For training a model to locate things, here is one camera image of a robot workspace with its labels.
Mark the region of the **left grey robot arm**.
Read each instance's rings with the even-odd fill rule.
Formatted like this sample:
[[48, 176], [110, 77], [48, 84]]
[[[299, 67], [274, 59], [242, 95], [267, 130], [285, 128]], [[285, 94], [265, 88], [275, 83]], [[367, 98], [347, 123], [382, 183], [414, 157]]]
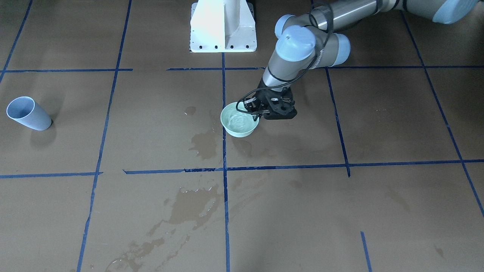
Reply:
[[245, 110], [255, 121], [294, 118], [292, 84], [309, 70], [343, 64], [351, 44], [340, 31], [367, 17], [400, 10], [453, 24], [475, 5], [476, 0], [336, 0], [300, 16], [286, 14], [276, 23], [277, 41], [259, 86], [240, 99], [237, 110]]

